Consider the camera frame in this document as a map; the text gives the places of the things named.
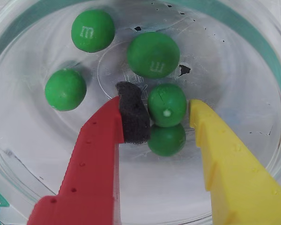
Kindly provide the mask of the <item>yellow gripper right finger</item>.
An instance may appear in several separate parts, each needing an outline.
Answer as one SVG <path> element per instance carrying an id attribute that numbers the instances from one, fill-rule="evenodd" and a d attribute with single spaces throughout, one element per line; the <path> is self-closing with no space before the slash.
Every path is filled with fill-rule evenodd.
<path id="1" fill-rule="evenodd" d="M 281 185 L 218 114 L 189 102 L 215 225 L 281 225 Z"/>

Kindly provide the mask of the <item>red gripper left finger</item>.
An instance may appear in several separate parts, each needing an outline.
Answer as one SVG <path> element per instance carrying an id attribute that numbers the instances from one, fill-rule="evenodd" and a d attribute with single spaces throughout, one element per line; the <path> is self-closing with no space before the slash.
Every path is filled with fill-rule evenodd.
<path id="1" fill-rule="evenodd" d="M 119 225 L 119 145 L 150 138 L 150 117 L 141 89 L 116 84 L 118 95 L 81 128 L 56 196 L 35 205 L 30 225 Z"/>

